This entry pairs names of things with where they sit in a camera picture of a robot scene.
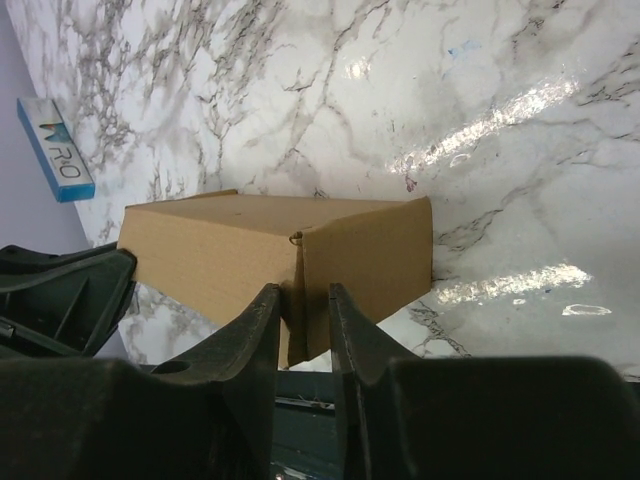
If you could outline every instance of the cardboard box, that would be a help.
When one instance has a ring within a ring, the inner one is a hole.
[[[238,195],[126,209],[119,247],[136,280],[225,325],[265,283],[283,291],[280,366],[325,352],[328,290],[379,322],[431,287],[431,203]]]

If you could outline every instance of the blue and white box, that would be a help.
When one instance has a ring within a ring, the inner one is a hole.
[[[18,99],[22,122],[58,202],[87,200],[96,186],[53,100]]]

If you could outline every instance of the marble surface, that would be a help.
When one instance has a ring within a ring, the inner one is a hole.
[[[434,289],[383,328],[425,356],[585,353],[640,377],[637,0],[8,10],[95,178],[94,244],[125,205],[222,188],[429,195]],[[144,287],[134,307],[138,361],[213,330]]]

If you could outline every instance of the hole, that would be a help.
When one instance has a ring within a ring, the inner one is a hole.
[[[191,363],[189,362],[183,362],[181,360],[169,360],[168,362],[164,362],[158,365],[153,369],[151,373],[180,373],[184,372],[189,367],[191,367]]]

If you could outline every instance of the gray marble veining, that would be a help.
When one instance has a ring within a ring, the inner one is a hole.
[[[640,2],[8,9],[95,178],[78,204],[95,244],[126,205],[221,188],[429,195],[434,290],[383,328],[421,355],[591,354],[640,376]],[[212,329],[139,302],[121,327],[138,360]]]

